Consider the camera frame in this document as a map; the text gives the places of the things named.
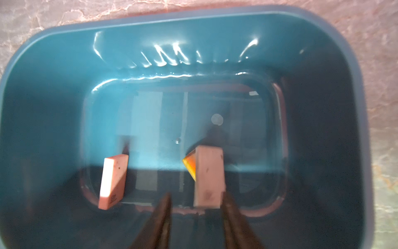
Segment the orange eraser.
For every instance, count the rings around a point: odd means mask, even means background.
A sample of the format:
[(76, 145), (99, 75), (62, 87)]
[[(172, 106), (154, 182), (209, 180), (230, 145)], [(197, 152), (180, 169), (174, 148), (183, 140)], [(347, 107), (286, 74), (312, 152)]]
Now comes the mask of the orange eraser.
[(191, 151), (186, 155), (186, 157), (182, 160), (184, 166), (188, 170), (189, 174), (196, 181), (196, 157), (195, 150)]

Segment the pink eraser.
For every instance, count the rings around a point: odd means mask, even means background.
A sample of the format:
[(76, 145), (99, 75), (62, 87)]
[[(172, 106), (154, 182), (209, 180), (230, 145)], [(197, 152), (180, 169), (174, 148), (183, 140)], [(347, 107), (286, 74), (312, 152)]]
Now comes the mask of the pink eraser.
[(124, 196), (129, 156), (120, 154), (104, 159), (98, 208), (109, 210)]

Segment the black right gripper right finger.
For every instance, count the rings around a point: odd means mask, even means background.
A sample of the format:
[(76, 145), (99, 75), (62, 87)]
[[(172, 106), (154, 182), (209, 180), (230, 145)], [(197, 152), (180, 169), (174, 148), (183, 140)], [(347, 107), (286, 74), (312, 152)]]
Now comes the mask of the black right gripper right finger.
[(221, 213), (226, 249), (264, 249), (232, 196), (222, 194)]

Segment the grey eraser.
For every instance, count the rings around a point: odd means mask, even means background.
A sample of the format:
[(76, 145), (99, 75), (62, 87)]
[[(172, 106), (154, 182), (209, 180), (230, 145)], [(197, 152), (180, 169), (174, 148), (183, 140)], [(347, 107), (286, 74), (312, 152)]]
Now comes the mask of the grey eraser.
[(201, 145), (195, 149), (195, 158), (193, 205), (198, 209), (218, 209), (226, 191), (223, 149)]

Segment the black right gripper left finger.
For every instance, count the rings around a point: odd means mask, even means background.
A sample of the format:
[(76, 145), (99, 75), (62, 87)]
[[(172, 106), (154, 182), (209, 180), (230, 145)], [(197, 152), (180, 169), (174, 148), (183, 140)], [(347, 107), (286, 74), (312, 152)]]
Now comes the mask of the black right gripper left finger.
[(169, 249), (172, 197), (167, 193), (129, 249)]

